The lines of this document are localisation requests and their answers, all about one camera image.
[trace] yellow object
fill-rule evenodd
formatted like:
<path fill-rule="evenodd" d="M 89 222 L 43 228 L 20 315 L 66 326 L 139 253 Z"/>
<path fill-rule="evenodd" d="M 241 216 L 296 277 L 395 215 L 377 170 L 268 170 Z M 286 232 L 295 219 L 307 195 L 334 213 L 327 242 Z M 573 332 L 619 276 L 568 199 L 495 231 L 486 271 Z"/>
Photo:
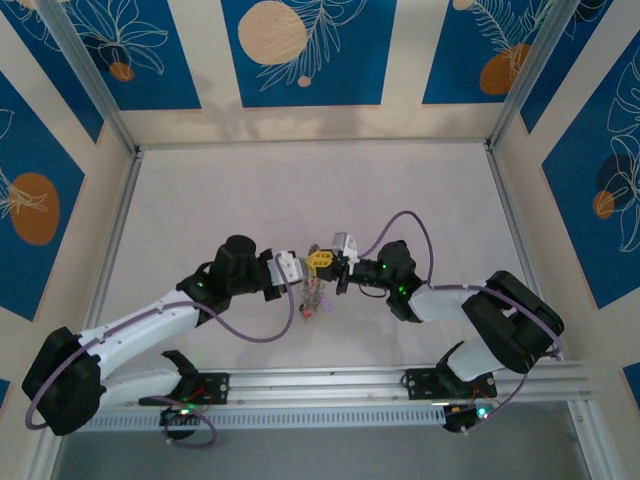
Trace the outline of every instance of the yellow object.
<path fill-rule="evenodd" d="M 318 250 L 307 257 L 307 266 L 314 275 L 316 268 L 326 268 L 333 262 L 333 252 L 331 250 Z"/>

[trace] white leaf line drawing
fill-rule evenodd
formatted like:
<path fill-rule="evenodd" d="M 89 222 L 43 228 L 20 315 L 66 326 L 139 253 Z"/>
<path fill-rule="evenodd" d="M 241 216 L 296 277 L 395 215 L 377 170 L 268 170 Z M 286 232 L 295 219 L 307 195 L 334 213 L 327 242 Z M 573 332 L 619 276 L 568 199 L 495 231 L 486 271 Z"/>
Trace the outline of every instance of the white leaf line drawing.
<path fill-rule="evenodd" d="M 59 52 L 60 49 L 51 37 L 49 29 L 45 26 L 37 10 L 29 8 L 19 0 L 2 0 L 7 5 L 7 10 L 16 17 L 24 29 L 36 40 L 43 42 L 51 50 Z"/>
<path fill-rule="evenodd" d="M 0 109 L 0 141 L 9 132 L 14 113 L 15 112 L 4 108 Z M 34 196 L 16 188 L 5 176 L 2 168 L 0 168 L 0 219 L 5 218 L 11 210 L 19 213 L 21 207 L 46 212 L 47 207 L 43 205 L 46 198 L 46 193 L 44 195 Z"/>
<path fill-rule="evenodd" d="M 607 130 L 613 135 L 611 149 L 615 173 L 598 193 L 595 210 L 601 218 L 620 214 L 620 252 L 640 246 L 640 142 L 633 136 L 640 126 L 640 47 L 623 70 L 609 107 Z M 616 201 L 623 202 L 616 206 Z"/>
<path fill-rule="evenodd" d="M 44 33 L 34 31 L 34 22 L 42 24 L 35 10 L 17 0 L 2 1 L 7 5 L 17 4 L 19 8 L 11 11 L 26 31 L 59 51 L 44 25 Z M 138 20 L 138 0 L 71 0 L 62 6 L 98 68 L 109 70 L 120 81 L 133 78 L 133 66 L 153 70 L 158 75 L 164 73 L 164 63 L 153 49 L 167 42 L 169 32 Z"/>
<path fill-rule="evenodd" d="M 529 0 L 521 16 L 515 14 L 510 0 L 472 0 L 464 9 L 476 16 L 480 33 L 491 41 L 493 49 L 509 59 L 509 75 L 513 80 L 523 62 L 521 46 L 542 26 L 555 1 L 541 0 L 534 7 L 533 0 Z"/>
<path fill-rule="evenodd" d="M 346 6 L 358 1 L 357 7 L 347 13 Z M 331 52 L 340 53 L 342 48 L 338 28 L 355 19 L 365 8 L 368 0 L 284 0 L 278 3 L 289 7 L 295 14 L 289 23 L 278 25 L 269 37 L 277 36 L 291 28 L 292 21 L 302 22 L 306 32 L 306 42 L 302 51 L 292 60 L 277 64 L 263 64 L 257 78 L 264 78 L 260 91 L 265 91 L 280 81 L 290 85 L 304 78 L 309 81 L 322 70 L 323 62 L 331 61 Z"/>
<path fill-rule="evenodd" d="M 600 0 L 600 3 L 595 5 L 589 5 L 580 2 L 578 8 L 576 8 L 575 13 L 571 17 L 571 20 L 569 20 L 569 23 L 564 29 L 564 33 L 571 40 L 573 40 L 576 34 L 578 23 L 593 23 L 598 21 L 598 19 L 602 16 L 602 13 L 605 11 L 604 6 L 608 1 L 609 0 Z"/>

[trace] floor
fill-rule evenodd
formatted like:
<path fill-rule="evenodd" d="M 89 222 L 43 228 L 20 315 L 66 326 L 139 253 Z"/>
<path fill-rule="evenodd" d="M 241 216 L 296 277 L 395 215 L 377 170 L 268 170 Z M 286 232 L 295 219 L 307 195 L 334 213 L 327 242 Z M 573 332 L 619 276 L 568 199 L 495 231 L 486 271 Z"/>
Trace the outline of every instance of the floor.
<path fill-rule="evenodd" d="M 187 441 L 206 441 L 209 432 Z M 468 437 L 441 427 L 223 430 L 212 448 L 160 432 L 74 433 L 56 480 L 579 480 L 590 478 L 567 407 L 513 404 Z"/>
<path fill-rule="evenodd" d="M 145 152 L 101 323 L 154 302 L 215 256 L 236 233 L 258 251 L 328 248 L 348 231 L 360 251 L 388 219 L 414 210 L 432 236 L 434 283 L 482 282 L 496 270 L 522 271 L 482 144 L 358 141 L 229 144 Z M 404 239 L 428 270 L 427 247 L 405 217 L 386 240 Z M 296 314 L 277 343 L 254 345 L 209 322 L 159 345 L 177 348 L 198 368 L 302 368 L 410 365 L 436 362 L 477 334 L 470 324 L 399 322 L 384 300 L 356 288 L 331 311 L 308 321 Z M 235 298 L 225 319 L 242 332 L 270 336 L 286 322 L 286 299 Z"/>

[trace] decorative wallpaper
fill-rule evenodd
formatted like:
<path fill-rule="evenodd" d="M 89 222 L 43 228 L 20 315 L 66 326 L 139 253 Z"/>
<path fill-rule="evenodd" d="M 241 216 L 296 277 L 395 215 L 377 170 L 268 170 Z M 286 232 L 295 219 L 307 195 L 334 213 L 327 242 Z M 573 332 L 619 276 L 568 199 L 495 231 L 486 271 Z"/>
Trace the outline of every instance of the decorative wallpaper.
<path fill-rule="evenodd" d="M 242 105 L 378 105 L 396 0 L 222 0 Z"/>
<path fill-rule="evenodd" d="M 102 116 L 34 8 L 30 0 L 0 0 L 2 13 L 60 92 L 87 134 L 96 142 L 104 123 Z"/>
<path fill-rule="evenodd" d="M 83 179 L 0 74 L 0 307 L 35 317 Z"/>
<path fill-rule="evenodd" d="M 502 102 L 553 0 L 451 0 L 423 103 Z"/>
<path fill-rule="evenodd" d="M 581 0 L 547 64 L 520 110 L 529 132 L 538 123 L 562 81 L 613 0 Z"/>
<path fill-rule="evenodd" d="M 199 109 L 182 45 L 166 0 L 61 2 L 122 110 Z M 0 8 L 94 141 L 102 126 L 31 0 Z"/>
<path fill-rule="evenodd" d="M 599 308 L 640 287 L 640 33 L 543 169 Z"/>

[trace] metal frame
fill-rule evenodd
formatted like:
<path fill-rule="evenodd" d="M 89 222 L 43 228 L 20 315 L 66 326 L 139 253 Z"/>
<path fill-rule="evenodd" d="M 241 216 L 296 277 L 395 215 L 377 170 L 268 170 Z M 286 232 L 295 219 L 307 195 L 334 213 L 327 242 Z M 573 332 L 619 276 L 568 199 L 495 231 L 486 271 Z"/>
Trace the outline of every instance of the metal frame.
<path fill-rule="evenodd" d="M 500 163 L 494 157 L 494 153 L 508 127 L 519 114 L 522 105 L 535 85 L 579 1 L 566 0 L 556 2 L 548 20 L 541 28 L 532 46 L 531 53 L 520 72 L 521 74 L 517 77 L 511 92 L 505 100 L 504 108 L 496 122 L 494 131 L 487 140 L 489 166 L 496 182 L 500 200 L 504 206 L 505 216 L 514 239 L 516 251 L 527 283 L 538 294 L 541 294 L 539 283 L 531 266 L 525 241 L 521 234 L 517 212 L 511 202 Z M 95 103 L 100 114 L 113 129 L 119 143 L 131 154 L 133 159 L 111 228 L 109 244 L 102 260 L 101 273 L 87 313 L 85 328 L 90 328 L 97 324 L 100 317 L 135 184 L 140 172 L 142 158 L 138 155 L 139 149 L 135 146 L 132 135 L 119 113 L 115 100 L 91 61 L 62 6 L 56 0 L 34 0 L 34 2 L 46 27 L 50 30 L 74 73 Z M 226 409 L 227 411 L 227 417 L 225 418 L 229 418 L 229 415 L 241 414 L 249 415 L 250 417 L 253 415 L 258 418 L 262 415 L 262 412 L 273 414 L 276 411 L 274 409 L 279 409 L 277 411 L 280 412 L 284 412 L 284 409 L 319 412 L 330 408 L 334 412 L 340 410 L 354 414 L 371 411 L 371 409 L 377 409 L 375 410 L 376 412 L 385 414 L 407 411 L 409 407 L 437 410 L 438 406 L 433 405 L 433 402 L 410 402 L 408 400 L 407 391 L 399 385 L 399 378 L 406 368 L 410 367 L 265 369 L 230 372 L 233 374 L 229 392 L 230 405 L 222 407 L 222 410 Z M 519 376 L 514 373 L 498 372 L 496 374 L 496 385 L 499 398 L 504 398 L 512 392 L 519 381 Z M 597 479 L 624 478 L 615 451 L 611 447 L 612 444 L 605 434 L 606 429 L 603 428 L 604 422 L 601 418 L 599 407 L 590 398 L 591 392 L 588 387 L 587 376 L 579 363 L 545 361 L 540 362 L 532 370 L 529 381 L 515 400 L 521 402 L 567 401 L 592 477 Z M 436 403 L 448 402 L 449 400 L 443 399 L 442 402 Z M 113 418 L 117 417 L 119 419 L 135 418 L 143 413 L 148 416 L 150 410 L 149 408 L 144 410 L 124 408 L 114 412 L 106 412 L 94 419 L 95 425 L 100 423 L 101 418 L 106 418 L 105 415 L 111 415 Z M 91 429 L 95 425 L 94 421 L 92 421 L 86 428 Z M 113 425 L 107 422 L 102 427 L 104 425 L 111 425 L 111 427 L 120 430 L 133 429 L 133 424 L 127 420 L 120 423 L 115 422 Z M 23 478 L 48 478 L 53 470 L 60 444 L 60 439 L 55 437 L 49 430 L 43 431 L 40 434 L 34 462 L 30 465 Z"/>
<path fill-rule="evenodd" d="M 137 149 L 131 132 L 120 115 L 118 105 L 89 52 L 82 44 L 71 20 L 57 0 L 34 0 L 38 15 L 58 44 L 60 51 L 80 80 L 102 118 L 109 124 L 118 142 L 133 158 Z"/>
<path fill-rule="evenodd" d="M 540 28 L 531 46 L 531 51 L 507 94 L 500 116 L 488 139 L 489 150 L 493 152 L 502 141 L 505 133 L 519 115 L 524 102 L 531 93 L 538 77 L 542 73 L 564 29 L 574 15 L 580 0 L 556 1 L 549 16 Z"/>

